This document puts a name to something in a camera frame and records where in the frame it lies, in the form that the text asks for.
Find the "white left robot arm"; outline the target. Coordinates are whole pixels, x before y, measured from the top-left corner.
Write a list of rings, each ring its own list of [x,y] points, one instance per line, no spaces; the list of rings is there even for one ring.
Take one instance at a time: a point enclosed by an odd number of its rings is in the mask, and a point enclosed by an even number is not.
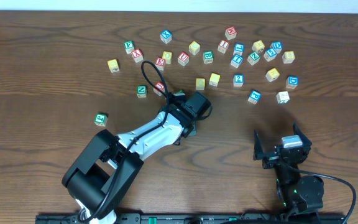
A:
[[[166,100],[152,121],[133,131],[98,132],[67,170],[62,185],[81,207],[80,223],[115,223],[114,211],[146,158],[165,146],[179,145],[211,107],[199,92],[187,100],[168,93]]]

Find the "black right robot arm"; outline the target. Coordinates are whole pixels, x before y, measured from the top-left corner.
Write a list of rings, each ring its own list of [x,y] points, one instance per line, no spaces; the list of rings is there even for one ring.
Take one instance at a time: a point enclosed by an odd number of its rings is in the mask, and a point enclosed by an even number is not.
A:
[[[253,160],[261,160],[264,169],[274,169],[277,192],[285,206],[285,216],[317,212],[323,207],[324,182],[315,175],[302,176],[298,165],[311,150],[312,142],[293,125],[293,135],[281,138],[281,144],[264,152],[257,132],[254,133]]]

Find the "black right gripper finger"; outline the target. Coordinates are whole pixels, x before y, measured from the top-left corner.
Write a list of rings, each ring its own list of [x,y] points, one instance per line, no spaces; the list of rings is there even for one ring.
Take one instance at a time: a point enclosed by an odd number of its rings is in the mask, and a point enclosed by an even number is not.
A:
[[[257,130],[254,130],[254,155],[253,160],[262,160],[264,157],[264,152],[262,149],[262,145],[260,143],[259,135]]]
[[[301,132],[296,123],[293,123],[293,132],[300,137],[304,146],[312,146],[312,142]]]

